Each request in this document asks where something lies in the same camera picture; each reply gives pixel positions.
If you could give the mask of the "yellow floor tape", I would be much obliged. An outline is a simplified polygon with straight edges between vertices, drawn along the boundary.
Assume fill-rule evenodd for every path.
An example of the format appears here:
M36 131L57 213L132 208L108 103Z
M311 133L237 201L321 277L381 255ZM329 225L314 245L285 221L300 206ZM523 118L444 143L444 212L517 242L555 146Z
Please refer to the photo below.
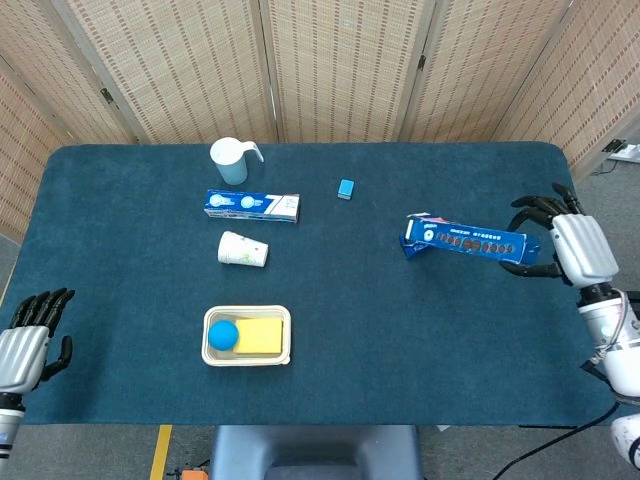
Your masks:
M153 460L149 473L149 480L164 480L166 462L171 441L172 426L160 425L157 432Z

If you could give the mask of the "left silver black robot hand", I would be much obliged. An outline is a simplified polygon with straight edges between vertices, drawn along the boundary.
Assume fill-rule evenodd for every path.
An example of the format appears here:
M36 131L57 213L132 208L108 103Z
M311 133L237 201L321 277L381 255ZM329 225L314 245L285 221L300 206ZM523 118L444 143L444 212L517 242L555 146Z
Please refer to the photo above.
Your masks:
M73 356L72 337L61 340L59 357L47 362L49 345L75 291L61 288L24 299L0 333L0 395L23 396L65 370Z

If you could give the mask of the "blue white toothpaste box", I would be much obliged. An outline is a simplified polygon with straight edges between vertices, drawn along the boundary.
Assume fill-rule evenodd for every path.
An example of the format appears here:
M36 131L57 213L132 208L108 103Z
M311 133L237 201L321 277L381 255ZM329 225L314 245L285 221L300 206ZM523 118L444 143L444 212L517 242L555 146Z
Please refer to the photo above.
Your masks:
M296 223L299 207L299 194L210 189L206 193L203 210L211 218Z

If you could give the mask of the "blue foam ball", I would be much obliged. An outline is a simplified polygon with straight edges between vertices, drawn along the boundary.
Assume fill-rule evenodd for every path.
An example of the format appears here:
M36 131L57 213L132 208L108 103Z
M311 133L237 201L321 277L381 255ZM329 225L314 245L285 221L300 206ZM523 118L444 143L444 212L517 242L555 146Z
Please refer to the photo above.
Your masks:
M219 351L232 350L239 339L239 331L231 320L218 320L208 329L207 341L211 348Z

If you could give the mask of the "blue tablecloth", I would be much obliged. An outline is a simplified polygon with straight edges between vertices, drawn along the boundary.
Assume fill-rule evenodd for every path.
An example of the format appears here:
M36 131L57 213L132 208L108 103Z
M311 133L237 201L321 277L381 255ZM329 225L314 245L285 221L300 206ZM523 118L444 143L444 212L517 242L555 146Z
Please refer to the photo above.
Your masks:
M608 410L584 372L575 290L441 250L406 258L407 217L504 228L511 203L569 184L541 142L267 144L246 189L296 193L297 223L213 219L205 144L81 145L48 160L0 325L24 298L75 291L69 367L26 398L31 423L580 425ZM350 200L341 179L355 182ZM269 245L223 264L225 231ZM203 317L281 305L286 365L215 367Z

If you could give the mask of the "light blue plastic mug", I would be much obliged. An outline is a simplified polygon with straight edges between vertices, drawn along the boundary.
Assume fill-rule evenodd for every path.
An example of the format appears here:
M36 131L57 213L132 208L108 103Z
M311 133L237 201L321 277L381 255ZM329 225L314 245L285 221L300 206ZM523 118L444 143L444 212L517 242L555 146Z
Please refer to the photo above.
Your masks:
M259 162L264 162L260 149L253 141L240 141L233 137L224 137L211 145L210 158L226 184L237 186L248 179L248 167L245 159L247 152L253 152Z

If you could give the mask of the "blue cookie box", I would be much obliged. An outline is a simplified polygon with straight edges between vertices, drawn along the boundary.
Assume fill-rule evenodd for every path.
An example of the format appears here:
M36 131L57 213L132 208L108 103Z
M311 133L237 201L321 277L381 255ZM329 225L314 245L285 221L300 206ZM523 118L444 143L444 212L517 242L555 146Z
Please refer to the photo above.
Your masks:
M541 248L535 236L458 224L426 212L408 216L399 240L407 258L436 248L514 265L535 264Z

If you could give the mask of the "beige rectangular food tray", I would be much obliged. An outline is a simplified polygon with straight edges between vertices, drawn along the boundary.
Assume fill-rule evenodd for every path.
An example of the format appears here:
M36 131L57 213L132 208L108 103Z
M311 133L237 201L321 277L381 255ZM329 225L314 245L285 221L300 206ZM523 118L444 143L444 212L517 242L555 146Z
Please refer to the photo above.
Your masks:
M238 319L246 318L278 318L283 322L282 351L280 354L241 355L236 354L233 349L219 351L209 346L207 334L212 323L223 319L231 320L235 323ZM290 361L291 330L290 312L281 305L221 305L211 307L203 317L201 357L207 365L215 367L286 365Z

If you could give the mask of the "white paper cup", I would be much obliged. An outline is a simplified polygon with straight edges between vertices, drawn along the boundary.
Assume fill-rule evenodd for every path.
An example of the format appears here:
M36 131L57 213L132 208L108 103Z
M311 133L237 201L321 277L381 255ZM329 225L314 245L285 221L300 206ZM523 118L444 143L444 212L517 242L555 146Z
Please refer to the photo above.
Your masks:
M217 258L220 263L264 267L269 245L231 231L225 231L219 242Z

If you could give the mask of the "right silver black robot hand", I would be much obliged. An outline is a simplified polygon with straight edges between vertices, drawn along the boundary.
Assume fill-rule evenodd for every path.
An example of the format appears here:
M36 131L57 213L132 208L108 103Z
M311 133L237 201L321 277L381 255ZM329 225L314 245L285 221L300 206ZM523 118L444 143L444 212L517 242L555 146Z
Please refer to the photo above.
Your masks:
M552 188L559 198L527 195L514 200L511 206L518 212L507 229L515 231L526 221L542 226L553 242L554 261L536 265L502 261L500 265L516 276L561 278L579 290L607 290L619 266L601 226L584 212L572 190L558 183Z

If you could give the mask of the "blue grey robot torso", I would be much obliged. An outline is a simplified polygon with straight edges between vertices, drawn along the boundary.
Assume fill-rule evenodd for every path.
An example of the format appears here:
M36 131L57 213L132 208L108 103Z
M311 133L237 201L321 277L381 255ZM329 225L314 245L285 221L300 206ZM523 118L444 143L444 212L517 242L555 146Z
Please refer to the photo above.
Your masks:
M210 480L265 480L274 467L353 466L359 480L424 480L413 425L222 425Z

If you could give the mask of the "woven folding screen panel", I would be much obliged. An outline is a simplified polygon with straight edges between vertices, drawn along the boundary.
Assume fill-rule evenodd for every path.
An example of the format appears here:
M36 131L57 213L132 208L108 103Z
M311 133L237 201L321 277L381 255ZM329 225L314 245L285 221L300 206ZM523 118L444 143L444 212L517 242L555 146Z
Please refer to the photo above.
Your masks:
M559 147L574 179L640 119L640 0L572 0L496 128Z
M491 140L571 2L427 0L398 139Z
M52 0L0 0L0 56L74 142L138 142Z
M0 233L23 241L49 156L70 143L0 56Z
M256 0L283 143L400 137L437 0Z
M260 0L50 0L142 144L278 139Z

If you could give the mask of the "yellow sponge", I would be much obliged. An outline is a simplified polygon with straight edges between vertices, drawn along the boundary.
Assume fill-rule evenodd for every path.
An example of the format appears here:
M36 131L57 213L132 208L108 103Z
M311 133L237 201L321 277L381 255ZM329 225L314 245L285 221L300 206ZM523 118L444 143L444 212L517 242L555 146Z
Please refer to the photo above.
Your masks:
M272 355L282 351L283 322L278 318L235 321L238 339L233 351L241 355Z

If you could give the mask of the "white power strip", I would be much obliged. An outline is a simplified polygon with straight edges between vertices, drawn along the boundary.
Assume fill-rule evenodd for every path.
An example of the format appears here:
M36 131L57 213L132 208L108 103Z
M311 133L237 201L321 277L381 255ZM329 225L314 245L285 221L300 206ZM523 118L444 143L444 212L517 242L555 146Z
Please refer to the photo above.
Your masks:
M608 159L640 164L640 144L628 144L620 151L610 154Z

